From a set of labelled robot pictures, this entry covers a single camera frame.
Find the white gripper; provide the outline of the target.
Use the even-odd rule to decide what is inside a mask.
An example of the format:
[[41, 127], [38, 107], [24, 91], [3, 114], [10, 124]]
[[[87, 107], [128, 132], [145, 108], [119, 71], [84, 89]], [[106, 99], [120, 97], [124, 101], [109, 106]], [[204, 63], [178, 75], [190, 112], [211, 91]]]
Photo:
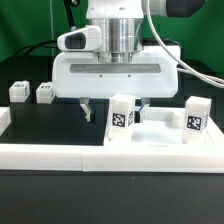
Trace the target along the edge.
[[52, 85], [58, 98], [80, 98], [88, 122], [95, 121], [89, 98], [115, 94], [142, 98], [137, 111], [137, 122], [142, 123], [150, 98], [172, 98], [177, 93], [177, 62], [160, 46], [146, 46], [130, 63], [100, 63], [95, 52], [63, 52], [53, 63]]

